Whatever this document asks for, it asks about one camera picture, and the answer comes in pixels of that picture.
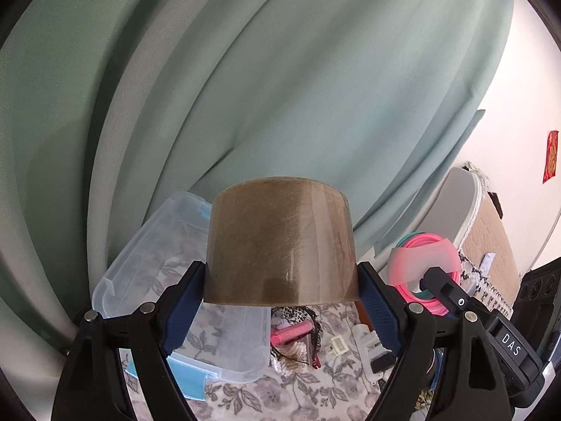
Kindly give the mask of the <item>red wall decoration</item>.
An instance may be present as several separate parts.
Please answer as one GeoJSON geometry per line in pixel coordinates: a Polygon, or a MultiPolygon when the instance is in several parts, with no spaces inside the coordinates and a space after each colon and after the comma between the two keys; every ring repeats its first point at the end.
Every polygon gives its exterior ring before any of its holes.
{"type": "Polygon", "coordinates": [[[557,150],[558,150],[558,137],[559,131],[552,130],[548,134],[547,146],[546,146],[546,160],[543,173],[543,182],[547,182],[553,178],[556,174],[557,165],[557,150]]]}

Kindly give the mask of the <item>brown packing tape roll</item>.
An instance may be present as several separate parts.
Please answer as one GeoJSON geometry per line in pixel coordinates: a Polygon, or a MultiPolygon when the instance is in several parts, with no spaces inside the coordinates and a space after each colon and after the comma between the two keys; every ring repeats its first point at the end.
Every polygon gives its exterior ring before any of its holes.
{"type": "Polygon", "coordinates": [[[358,299],[350,208],[338,189],[304,178],[245,181],[212,203],[205,301],[312,306],[358,299]]]}

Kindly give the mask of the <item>white power strip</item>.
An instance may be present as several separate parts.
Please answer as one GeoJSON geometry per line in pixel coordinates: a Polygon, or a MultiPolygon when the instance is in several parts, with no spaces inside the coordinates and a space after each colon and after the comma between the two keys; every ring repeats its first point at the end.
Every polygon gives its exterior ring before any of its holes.
{"type": "Polygon", "coordinates": [[[394,354],[386,349],[375,331],[366,324],[357,324],[351,328],[355,339],[363,372],[371,383],[376,383],[385,370],[396,363],[394,354]]]}

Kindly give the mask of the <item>beige lace furniture cover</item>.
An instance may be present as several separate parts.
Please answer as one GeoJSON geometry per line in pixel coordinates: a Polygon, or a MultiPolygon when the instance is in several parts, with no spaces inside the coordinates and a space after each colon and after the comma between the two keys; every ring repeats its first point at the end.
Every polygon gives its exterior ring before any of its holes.
{"type": "Polygon", "coordinates": [[[497,309],[509,318],[521,276],[503,226],[500,203],[486,174],[471,162],[465,162],[463,169],[476,179],[476,202],[459,247],[460,285],[486,308],[497,309]]]}

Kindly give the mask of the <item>floral fleece blanket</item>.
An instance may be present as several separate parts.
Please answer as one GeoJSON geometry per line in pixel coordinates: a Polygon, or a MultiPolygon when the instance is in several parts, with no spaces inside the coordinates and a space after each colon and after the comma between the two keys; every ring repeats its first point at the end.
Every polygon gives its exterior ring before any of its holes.
{"type": "Polygon", "coordinates": [[[198,420],[363,420],[378,401],[391,372],[368,379],[352,327],[354,303],[314,308],[322,325],[322,367],[282,376],[269,367],[251,383],[210,380],[204,400],[187,402],[198,420]]]}

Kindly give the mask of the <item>pink hair roller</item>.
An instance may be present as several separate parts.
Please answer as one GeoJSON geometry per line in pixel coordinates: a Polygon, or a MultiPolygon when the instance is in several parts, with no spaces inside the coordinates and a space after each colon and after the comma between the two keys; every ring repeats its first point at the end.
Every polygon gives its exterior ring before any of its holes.
{"type": "Polygon", "coordinates": [[[274,347],[282,346],[308,335],[313,330],[314,324],[310,320],[305,320],[297,324],[290,325],[279,331],[272,332],[270,335],[270,343],[274,347]]]}

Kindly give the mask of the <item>green curtain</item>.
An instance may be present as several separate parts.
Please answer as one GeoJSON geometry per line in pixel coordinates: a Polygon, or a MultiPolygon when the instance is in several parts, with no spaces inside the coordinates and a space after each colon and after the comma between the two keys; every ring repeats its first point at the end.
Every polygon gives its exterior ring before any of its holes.
{"type": "Polygon", "coordinates": [[[171,194],[269,176],[398,239],[481,119],[513,0],[33,0],[1,48],[1,295],[71,320],[171,194]]]}

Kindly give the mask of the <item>leopard print scrunchie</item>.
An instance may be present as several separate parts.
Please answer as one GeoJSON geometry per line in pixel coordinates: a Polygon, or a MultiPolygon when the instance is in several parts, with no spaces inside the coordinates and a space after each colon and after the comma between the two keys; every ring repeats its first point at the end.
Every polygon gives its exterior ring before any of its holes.
{"type": "Polygon", "coordinates": [[[310,320],[314,324],[314,330],[308,335],[299,338],[298,340],[291,341],[285,345],[274,347],[270,343],[271,352],[275,356],[287,356],[283,351],[289,345],[296,342],[302,342],[306,346],[307,358],[304,363],[311,364],[318,359],[320,347],[322,347],[322,325],[318,321],[317,313],[310,307],[276,307],[271,311],[272,332],[279,331],[290,325],[299,322],[310,320]]]}

